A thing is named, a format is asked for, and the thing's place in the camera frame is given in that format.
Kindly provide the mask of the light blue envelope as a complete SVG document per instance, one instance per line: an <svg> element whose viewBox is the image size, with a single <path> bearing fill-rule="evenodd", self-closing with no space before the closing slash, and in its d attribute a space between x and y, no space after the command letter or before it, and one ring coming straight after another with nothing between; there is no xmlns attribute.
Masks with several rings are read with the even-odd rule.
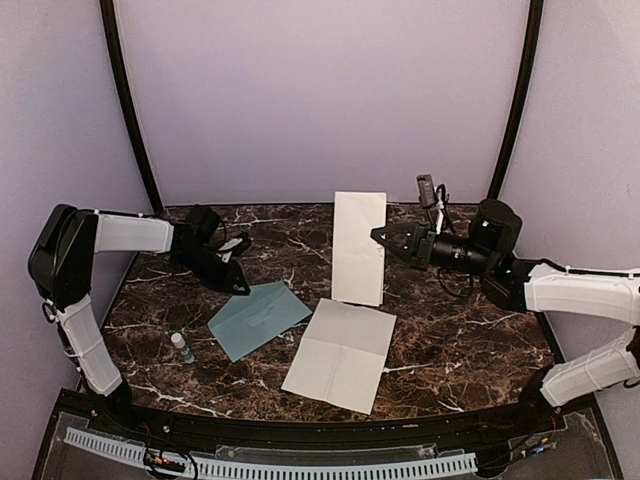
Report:
<svg viewBox="0 0 640 480"><path fill-rule="evenodd" d="M231 297L208 328L236 362L310 315L311 310L280 281L252 286L248 296Z"/></svg>

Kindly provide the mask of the white letter paper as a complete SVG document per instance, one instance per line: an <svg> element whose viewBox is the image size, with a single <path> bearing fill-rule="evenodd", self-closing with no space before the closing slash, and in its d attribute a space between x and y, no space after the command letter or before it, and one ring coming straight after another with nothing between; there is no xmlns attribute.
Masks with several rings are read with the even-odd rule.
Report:
<svg viewBox="0 0 640 480"><path fill-rule="evenodd" d="M334 195L331 298L378 307L383 302L385 250L371 231L386 224L386 194Z"/></svg>

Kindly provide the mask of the white paper sheet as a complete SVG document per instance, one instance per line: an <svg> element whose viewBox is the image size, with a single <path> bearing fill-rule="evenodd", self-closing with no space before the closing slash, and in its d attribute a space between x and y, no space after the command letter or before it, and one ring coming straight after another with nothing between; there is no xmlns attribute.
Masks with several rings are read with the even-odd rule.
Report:
<svg viewBox="0 0 640 480"><path fill-rule="evenodd" d="M375 309L320 300L282 389L369 415L395 323Z"/></svg>

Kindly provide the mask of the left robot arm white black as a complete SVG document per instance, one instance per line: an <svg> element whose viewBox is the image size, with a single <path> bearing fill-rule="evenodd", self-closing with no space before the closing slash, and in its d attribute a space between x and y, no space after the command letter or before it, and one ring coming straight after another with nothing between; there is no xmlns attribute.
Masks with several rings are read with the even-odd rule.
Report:
<svg viewBox="0 0 640 480"><path fill-rule="evenodd" d="M91 280L94 258L104 252L167 254L191 271L204 287L248 295L250 287L238 258L250 246L245 232L220 242L221 217L196 205L178 222L144 214L78 209L58 204L51 212L28 260L28 273L43 300L42 310L56 324L66 354L93 393L111 398L101 417L120 436L141 427L140 412L124 399L129 391L112 360L94 316Z"/></svg>

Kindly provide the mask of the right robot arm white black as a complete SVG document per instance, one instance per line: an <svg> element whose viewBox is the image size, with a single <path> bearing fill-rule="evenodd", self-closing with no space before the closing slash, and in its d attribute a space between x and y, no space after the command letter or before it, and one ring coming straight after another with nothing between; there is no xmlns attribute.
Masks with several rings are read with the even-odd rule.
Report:
<svg viewBox="0 0 640 480"><path fill-rule="evenodd" d="M417 270L430 266L476 276L485 297L512 312L568 312L618 320L629 329L572 361L535 373L510 413L521 434L534 432L556 408L639 377L639 275L562 267L513 253L521 218L505 203L483 200L465 237L425 224L374 228L371 237Z"/></svg>

